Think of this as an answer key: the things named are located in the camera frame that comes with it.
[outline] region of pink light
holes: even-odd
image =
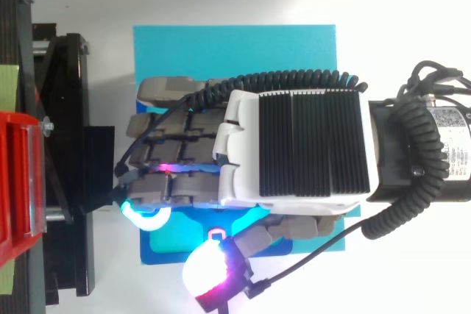
[[[219,240],[206,240],[194,249],[183,266],[183,283],[193,297],[209,292],[226,278],[226,256],[219,248]]]

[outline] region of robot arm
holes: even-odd
[[[421,80],[424,67],[435,71]],[[431,202],[471,197],[471,113],[462,104],[434,104],[434,95],[457,103],[444,96],[471,94],[462,72],[421,62],[396,98],[371,102],[363,96],[366,84],[348,78],[338,71],[277,71],[141,84],[138,99],[171,109],[131,119],[127,134],[136,141],[115,169],[116,201],[128,218],[160,219],[158,226],[173,207],[260,205],[271,211],[233,238],[216,245],[209,240],[188,259],[186,268],[201,268],[208,249],[216,257],[224,254],[219,259],[225,276],[203,293],[188,286],[206,311],[242,290],[250,298],[258,295],[358,228],[376,239]],[[442,84],[452,79],[465,88]],[[137,170],[126,167],[129,156]],[[391,205],[280,275],[250,282],[249,256],[280,237],[328,234],[338,217],[366,201]]]

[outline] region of coiled cable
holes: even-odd
[[[347,72],[340,75],[337,70],[330,72],[320,69],[239,75],[191,94],[187,99],[187,105],[196,111],[212,108],[228,101],[234,90],[258,93],[274,90],[351,88],[360,92],[366,91],[367,83],[358,84],[358,76],[353,75],[350,80],[349,76]]]
[[[418,216],[440,196],[450,165],[442,153],[443,143],[433,116],[417,97],[397,101],[393,114],[411,138],[425,174],[414,181],[410,191],[385,210],[364,220],[361,231],[368,239],[378,239]]]

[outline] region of white background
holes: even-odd
[[[471,0],[37,0],[33,21],[57,22],[91,45],[93,124],[116,126],[116,156],[135,111],[135,24],[336,24],[339,68],[393,96],[420,60],[471,76]],[[364,214],[378,211],[367,205]],[[249,301],[236,313],[471,313],[471,204],[435,204],[377,241],[357,232],[347,251],[327,253]],[[182,265],[142,266],[138,230],[116,210],[94,214],[96,289],[60,293],[48,314],[201,313],[183,287]],[[347,224],[354,222],[347,219]],[[257,278],[299,256],[252,261]]]

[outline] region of led light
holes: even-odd
[[[201,296],[227,279],[227,264],[219,240],[208,239],[196,248],[183,266],[183,283],[192,296]]]
[[[143,231],[151,232],[161,228],[170,218],[171,207],[162,207],[157,214],[153,216],[142,216],[134,211],[129,201],[121,205],[121,211],[131,222]]]

